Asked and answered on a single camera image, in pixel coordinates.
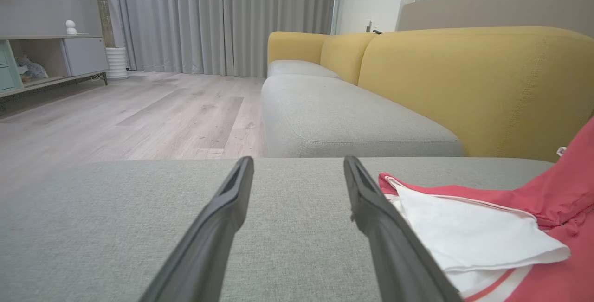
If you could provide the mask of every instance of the gray curtain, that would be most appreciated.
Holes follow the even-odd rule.
[[[131,65],[265,77],[273,31],[328,34],[333,0],[120,0]]]

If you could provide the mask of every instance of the gray seat cushion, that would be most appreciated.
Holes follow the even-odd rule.
[[[271,157],[464,155],[445,127],[338,79],[270,77],[261,105]]]
[[[422,186],[523,185],[551,163],[363,158]],[[136,301],[234,160],[123,161],[65,171],[0,201],[3,302]],[[256,159],[222,301],[379,301],[369,244],[350,221],[342,159]]]
[[[336,72],[326,69],[319,64],[307,61],[297,61],[295,59],[272,61],[268,65],[268,76],[277,75],[306,75],[340,78]]]

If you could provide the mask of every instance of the white door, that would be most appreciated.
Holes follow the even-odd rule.
[[[110,68],[103,38],[65,38],[64,47],[70,65],[70,76],[106,71]]]

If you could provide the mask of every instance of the cabinet top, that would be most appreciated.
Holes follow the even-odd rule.
[[[0,36],[0,40],[31,40],[31,39],[67,39],[67,38],[102,38],[101,35],[76,34],[76,35],[8,35]]]

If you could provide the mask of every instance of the floor plank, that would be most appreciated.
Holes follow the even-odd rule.
[[[83,82],[19,101],[0,116],[0,200],[85,163],[262,156],[263,83],[132,72],[108,86]]]

